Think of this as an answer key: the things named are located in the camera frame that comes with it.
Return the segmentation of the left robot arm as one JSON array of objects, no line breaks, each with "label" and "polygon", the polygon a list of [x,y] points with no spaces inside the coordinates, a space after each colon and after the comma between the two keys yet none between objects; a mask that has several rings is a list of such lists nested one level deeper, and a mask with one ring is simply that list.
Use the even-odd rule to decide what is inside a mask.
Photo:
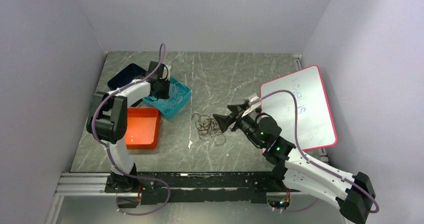
[{"label": "left robot arm", "polygon": [[139,184],[136,165],[121,141],[127,131],[128,108],[143,98],[168,99],[171,70],[171,66],[156,61],[151,61],[147,70],[131,63],[108,81],[109,92],[93,95],[86,130],[106,151],[114,189],[132,192]]}]

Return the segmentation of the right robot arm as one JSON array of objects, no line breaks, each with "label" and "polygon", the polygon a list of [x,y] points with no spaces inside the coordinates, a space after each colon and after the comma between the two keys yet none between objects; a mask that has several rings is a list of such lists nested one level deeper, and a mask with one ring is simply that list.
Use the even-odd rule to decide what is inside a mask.
[{"label": "right robot arm", "polygon": [[370,178],[362,172],[352,174],[330,166],[304,152],[280,134],[282,129],[267,113],[252,118],[247,105],[228,105],[228,115],[213,114],[222,132],[241,130],[274,168],[270,186],[307,193],[325,201],[354,224],[366,223],[376,194]]}]

